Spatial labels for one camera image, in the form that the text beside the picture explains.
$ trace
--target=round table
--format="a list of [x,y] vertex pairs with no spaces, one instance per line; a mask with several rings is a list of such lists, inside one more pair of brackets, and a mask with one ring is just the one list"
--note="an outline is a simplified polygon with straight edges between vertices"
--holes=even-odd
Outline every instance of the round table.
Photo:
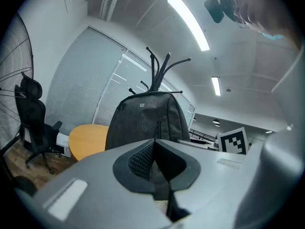
[[69,148],[72,156],[81,160],[87,156],[105,151],[109,127],[104,125],[80,125],[69,135]]

